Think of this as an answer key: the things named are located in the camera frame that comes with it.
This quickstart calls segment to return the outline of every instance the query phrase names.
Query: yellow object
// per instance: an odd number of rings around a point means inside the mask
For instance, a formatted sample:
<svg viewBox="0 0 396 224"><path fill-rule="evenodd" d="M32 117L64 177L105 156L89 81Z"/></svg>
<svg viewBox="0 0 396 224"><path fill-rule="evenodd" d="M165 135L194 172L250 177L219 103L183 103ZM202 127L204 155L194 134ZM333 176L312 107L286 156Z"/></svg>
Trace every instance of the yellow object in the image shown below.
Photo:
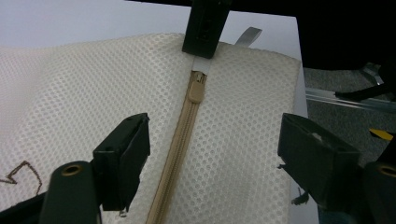
<svg viewBox="0 0 396 224"><path fill-rule="evenodd" d="M370 129L370 133L373 133L377 137L380 137L380 138L388 140L388 141L391 141L393 139L393 135L392 134L387 133L387 132L382 131L382 130Z"/></svg>

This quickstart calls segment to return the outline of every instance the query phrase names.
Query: zipper teeth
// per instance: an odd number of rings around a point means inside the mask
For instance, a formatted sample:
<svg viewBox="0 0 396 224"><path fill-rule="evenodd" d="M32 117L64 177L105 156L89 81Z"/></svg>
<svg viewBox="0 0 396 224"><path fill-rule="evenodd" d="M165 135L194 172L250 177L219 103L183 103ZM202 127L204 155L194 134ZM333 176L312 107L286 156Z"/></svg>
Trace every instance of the zipper teeth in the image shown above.
<svg viewBox="0 0 396 224"><path fill-rule="evenodd" d="M205 75L203 75L202 73L196 73L195 80L193 80L192 82L194 82L194 81L197 81L199 83L204 83ZM189 130L191 128L191 122L194 119L194 111L195 111L196 106L198 106L198 104L189 102L189 105L187 107L187 112L186 112L187 117L185 118L185 122L183 122L183 124L182 124L180 138L177 140L177 146L176 146L177 153L176 153L175 159L172 160L171 171L168 173L167 178L166 178L166 183L164 184L164 192L161 197L162 198L161 204L159 205L159 209L156 212L154 223L162 223L163 222L164 210L166 208L165 206L167 205L169 197L171 196L170 192L172 190L173 183L176 181L175 177L176 177L177 168L180 165L180 157L181 157L181 154L183 153L183 149L186 144L186 141L188 140L187 137L188 137Z"/></svg>
<svg viewBox="0 0 396 224"><path fill-rule="evenodd" d="M163 210L165 209L164 206L166 205L166 202L169 199L169 193L171 190L170 186L171 186L172 182L175 181L175 172L177 170L177 167L180 164L180 156L181 156L181 152L184 147L184 144L186 142L188 130L191 126L191 120L193 117L194 108L195 108L195 104L191 103L188 108L188 116L186 118L186 122L183 125L181 137L177 141L177 155L176 155L175 160L172 164L171 172L169 172L169 174L168 174L168 178L167 178L168 181L165 184L165 191L163 194L163 199L161 201L160 209L158 210L158 213L157 213L158 222L156 222L156 223L162 223L162 221L163 221Z"/></svg>

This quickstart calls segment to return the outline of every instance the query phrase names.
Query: zipper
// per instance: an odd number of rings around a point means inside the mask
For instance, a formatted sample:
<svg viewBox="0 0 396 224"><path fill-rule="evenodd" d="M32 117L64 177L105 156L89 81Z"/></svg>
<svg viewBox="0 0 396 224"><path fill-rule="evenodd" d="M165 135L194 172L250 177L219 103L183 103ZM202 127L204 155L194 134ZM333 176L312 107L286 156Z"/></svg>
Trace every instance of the zipper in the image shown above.
<svg viewBox="0 0 396 224"><path fill-rule="evenodd" d="M187 147L190 142L192 128L198 112L199 104L204 100L206 75L202 72L191 72L189 87L181 109L175 135L163 168L160 184L148 213L146 223L163 223L172 194L177 182Z"/></svg>

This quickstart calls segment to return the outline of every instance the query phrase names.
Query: white table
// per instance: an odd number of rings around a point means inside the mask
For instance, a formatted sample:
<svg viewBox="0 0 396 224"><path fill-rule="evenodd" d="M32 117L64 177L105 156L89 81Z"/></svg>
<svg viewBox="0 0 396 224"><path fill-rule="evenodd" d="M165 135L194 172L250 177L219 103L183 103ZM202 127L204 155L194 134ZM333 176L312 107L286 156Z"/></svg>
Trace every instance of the white table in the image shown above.
<svg viewBox="0 0 396 224"><path fill-rule="evenodd" d="M113 0L5 0L0 2L0 46L43 48L153 33L185 33L190 7ZM234 44L250 26L262 29L250 46L301 60L297 20L293 17L231 11L220 41ZM307 117L303 68L294 112ZM294 181L291 198L299 195ZM290 223L317 224L310 199L290 207Z"/></svg>

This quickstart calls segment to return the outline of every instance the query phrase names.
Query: zipper pull tab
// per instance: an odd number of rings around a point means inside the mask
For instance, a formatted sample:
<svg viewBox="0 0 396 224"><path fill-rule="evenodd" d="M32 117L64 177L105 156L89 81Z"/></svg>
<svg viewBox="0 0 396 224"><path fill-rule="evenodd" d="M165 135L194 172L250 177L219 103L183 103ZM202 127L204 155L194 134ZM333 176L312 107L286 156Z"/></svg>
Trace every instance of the zipper pull tab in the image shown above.
<svg viewBox="0 0 396 224"><path fill-rule="evenodd" d="M202 72L195 72L196 79L191 83L189 90L189 100L193 104L199 104L204 100L205 86L204 78L205 75Z"/></svg>

